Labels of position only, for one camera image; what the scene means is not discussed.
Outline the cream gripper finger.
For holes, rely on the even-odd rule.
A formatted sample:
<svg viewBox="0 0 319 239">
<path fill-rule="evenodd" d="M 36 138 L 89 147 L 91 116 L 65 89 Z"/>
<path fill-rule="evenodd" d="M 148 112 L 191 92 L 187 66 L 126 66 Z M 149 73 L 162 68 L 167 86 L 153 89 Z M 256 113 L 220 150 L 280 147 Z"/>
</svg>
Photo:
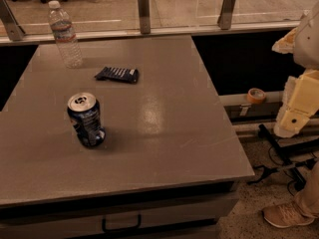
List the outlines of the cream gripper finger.
<svg viewBox="0 0 319 239">
<path fill-rule="evenodd" d="M 307 69 L 298 78 L 289 76 L 273 130 L 279 137 L 292 137 L 298 134 L 318 111 L 319 71 Z"/>
<path fill-rule="evenodd" d="M 289 31 L 284 37 L 274 43 L 272 50 L 280 54 L 292 54 L 294 51 L 296 32 L 296 28 Z"/>
</svg>

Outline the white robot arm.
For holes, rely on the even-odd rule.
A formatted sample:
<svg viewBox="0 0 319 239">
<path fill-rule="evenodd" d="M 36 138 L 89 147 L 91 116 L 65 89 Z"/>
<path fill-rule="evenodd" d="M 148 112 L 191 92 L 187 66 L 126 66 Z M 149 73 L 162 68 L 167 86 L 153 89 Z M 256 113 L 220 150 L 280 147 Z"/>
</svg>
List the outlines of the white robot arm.
<svg viewBox="0 0 319 239">
<path fill-rule="evenodd" d="M 305 69 L 298 78 L 288 77 L 273 129 L 277 136 L 288 138 L 298 134 L 319 111 L 319 2 L 272 50 L 291 53 L 294 62 Z"/>
</svg>

